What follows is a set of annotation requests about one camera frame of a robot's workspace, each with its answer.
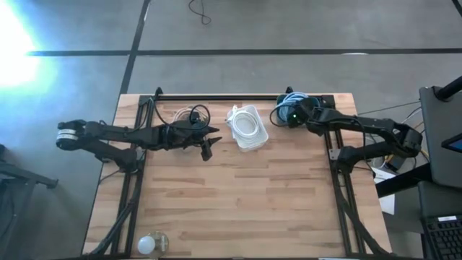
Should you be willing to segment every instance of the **white container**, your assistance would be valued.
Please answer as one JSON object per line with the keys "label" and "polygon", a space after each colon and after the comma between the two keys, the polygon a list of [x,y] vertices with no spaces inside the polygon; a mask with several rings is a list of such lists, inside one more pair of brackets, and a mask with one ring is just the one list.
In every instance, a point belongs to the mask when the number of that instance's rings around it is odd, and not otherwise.
{"label": "white container", "polygon": [[254,105],[242,108],[234,105],[227,114],[226,124],[231,128],[232,138],[241,152],[256,150],[268,141],[268,132]]}

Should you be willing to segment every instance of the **wooden tabletop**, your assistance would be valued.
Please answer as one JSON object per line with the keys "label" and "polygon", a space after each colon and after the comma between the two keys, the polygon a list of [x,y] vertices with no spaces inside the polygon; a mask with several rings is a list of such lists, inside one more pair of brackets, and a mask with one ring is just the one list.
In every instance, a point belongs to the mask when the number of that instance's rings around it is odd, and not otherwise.
{"label": "wooden tabletop", "polygon": [[[356,114],[352,94],[333,95],[339,111]],[[133,127],[138,99],[139,95],[121,96],[115,126]],[[147,152],[132,256],[140,256],[138,239],[156,230],[170,240],[166,257],[344,256],[324,138],[304,128],[271,125],[271,101],[166,101],[157,107],[166,121],[172,121],[176,111],[199,103],[209,108],[210,125],[220,129],[209,137],[223,139],[212,147],[208,162],[202,161],[200,148]],[[262,148],[239,151],[225,124],[233,105],[257,107],[269,134]],[[153,126],[158,124],[155,116]],[[345,145],[362,145],[362,134],[342,135]],[[101,177],[114,170],[114,164],[105,165]],[[94,249],[113,225],[122,183],[123,174],[118,173],[99,185],[84,253]],[[355,169],[352,183],[361,221],[391,251],[370,172]],[[349,229],[354,244],[351,223]]]}

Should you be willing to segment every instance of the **bright light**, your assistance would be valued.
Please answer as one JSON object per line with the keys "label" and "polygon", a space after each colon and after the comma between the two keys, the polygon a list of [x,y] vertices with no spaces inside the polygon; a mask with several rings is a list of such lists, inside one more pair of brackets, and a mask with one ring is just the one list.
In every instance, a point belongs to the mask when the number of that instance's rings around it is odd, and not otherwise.
{"label": "bright light", "polygon": [[22,23],[5,0],[0,0],[0,89],[35,79],[38,57],[26,57],[35,47]]}

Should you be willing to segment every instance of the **gray floor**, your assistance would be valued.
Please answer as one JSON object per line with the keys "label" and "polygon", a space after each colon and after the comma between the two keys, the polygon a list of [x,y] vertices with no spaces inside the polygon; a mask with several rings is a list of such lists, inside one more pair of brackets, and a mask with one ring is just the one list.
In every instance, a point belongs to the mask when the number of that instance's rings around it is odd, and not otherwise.
{"label": "gray floor", "polygon": [[[204,0],[212,18],[207,26],[187,3],[153,1],[140,49],[462,46],[462,17],[450,0]],[[141,5],[142,0],[11,0],[0,4],[0,12],[11,11],[4,17],[15,16],[38,51],[129,50]],[[21,46],[18,32],[6,32],[2,51]],[[57,189],[38,187],[34,193],[22,227],[25,256],[79,255],[101,164],[89,153],[57,149],[56,125],[79,118],[111,122],[127,60],[0,61],[0,79],[9,79],[0,80],[0,143],[16,164],[60,180]],[[158,86],[168,93],[281,92],[292,86],[353,92],[361,112],[415,101],[420,87],[445,85],[461,75],[461,67],[462,54],[138,57],[128,92],[149,93]],[[417,106],[371,116],[401,121]],[[407,208],[407,197],[398,196],[397,204]],[[397,230],[388,217],[387,225],[398,255],[422,253],[417,234]]]}

